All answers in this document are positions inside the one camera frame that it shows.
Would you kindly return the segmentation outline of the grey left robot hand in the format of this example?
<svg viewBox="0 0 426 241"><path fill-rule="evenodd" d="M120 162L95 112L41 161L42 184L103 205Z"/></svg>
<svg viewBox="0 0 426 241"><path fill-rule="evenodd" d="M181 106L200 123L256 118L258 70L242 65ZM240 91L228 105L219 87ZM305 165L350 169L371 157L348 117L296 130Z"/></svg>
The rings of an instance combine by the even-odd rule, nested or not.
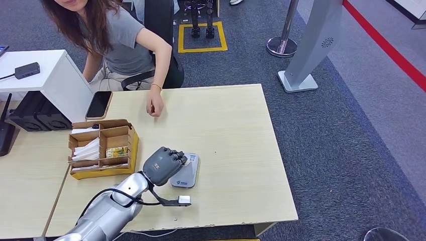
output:
<svg viewBox="0 0 426 241"><path fill-rule="evenodd" d="M186 162L182 151L160 147L145 161L140 172L154 185L163 186Z"/></svg>

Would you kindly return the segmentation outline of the person's left hand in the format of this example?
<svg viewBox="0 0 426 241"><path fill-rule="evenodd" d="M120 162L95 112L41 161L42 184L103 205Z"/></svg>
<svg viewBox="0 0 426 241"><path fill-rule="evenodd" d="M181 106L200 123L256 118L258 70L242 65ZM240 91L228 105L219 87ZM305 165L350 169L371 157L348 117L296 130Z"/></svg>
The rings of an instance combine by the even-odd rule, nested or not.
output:
<svg viewBox="0 0 426 241"><path fill-rule="evenodd" d="M147 94L146 112L153 117L159 117L164 108L163 99L161 97L161 90L158 88L151 88Z"/></svg>

